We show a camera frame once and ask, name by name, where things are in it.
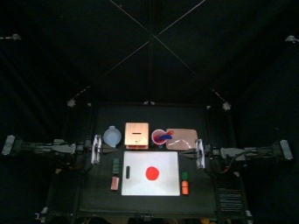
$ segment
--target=black tabletop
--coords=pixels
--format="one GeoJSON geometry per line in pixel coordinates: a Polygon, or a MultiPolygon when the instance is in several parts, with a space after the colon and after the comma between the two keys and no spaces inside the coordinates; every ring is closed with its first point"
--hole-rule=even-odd
{"type": "MultiPolygon", "coordinates": [[[[122,138],[117,152],[102,155],[98,165],[86,173],[81,184],[78,211],[97,214],[149,214],[154,217],[208,217],[214,214],[212,180],[202,170],[197,170],[194,160],[178,156],[178,173],[188,172],[189,194],[180,196],[121,196],[121,168],[124,159],[125,123],[149,123],[149,133],[154,129],[196,130],[198,138],[206,139],[205,108],[201,107],[142,107],[101,106],[97,108],[94,134],[104,133],[113,125],[122,138]],[[112,160],[120,159],[118,190],[110,191],[112,160]]],[[[149,144],[149,151],[157,149],[149,144]]]]}

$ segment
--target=red circle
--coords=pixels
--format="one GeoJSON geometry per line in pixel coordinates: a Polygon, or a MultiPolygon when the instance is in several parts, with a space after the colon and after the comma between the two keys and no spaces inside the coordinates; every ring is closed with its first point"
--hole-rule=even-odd
{"type": "Polygon", "coordinates": [[[145,177],[149,179],[149,180],[156,180],[158,178],[158,170],[149,166],[146,169],[145,169],[145,177]]]}

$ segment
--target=green object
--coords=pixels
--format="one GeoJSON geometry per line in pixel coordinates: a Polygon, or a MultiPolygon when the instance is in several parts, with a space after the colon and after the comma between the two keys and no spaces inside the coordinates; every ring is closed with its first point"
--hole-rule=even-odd
{"type": "Polygon", "coordinates": [[[181,180],[188,180],[188,172],[186,171],[184,171],[181,173],[181,180]]]}

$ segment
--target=orange box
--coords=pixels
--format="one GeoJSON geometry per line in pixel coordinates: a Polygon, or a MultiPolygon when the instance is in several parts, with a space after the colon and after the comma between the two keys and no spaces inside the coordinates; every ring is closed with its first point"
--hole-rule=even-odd
{"type": "Polygon", "coordinates": [[[129,150],[148,149],[148,123],[125,123],[125,148],[129,150]]]}

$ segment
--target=black wall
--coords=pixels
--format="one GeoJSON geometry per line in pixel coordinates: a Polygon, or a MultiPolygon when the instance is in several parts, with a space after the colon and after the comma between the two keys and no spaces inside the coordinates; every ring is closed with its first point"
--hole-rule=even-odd
{"type": "MultiPolygon", "coordinates": [[[[299,45],[289,44],[254,86],[238,99],[232,117],[237,146],[268,146],[276,139],[299,155],[299,45]]],[[[248,164],[245,187],[258,223],[297,223],[299,165],[260,160],[248,164]]]]}

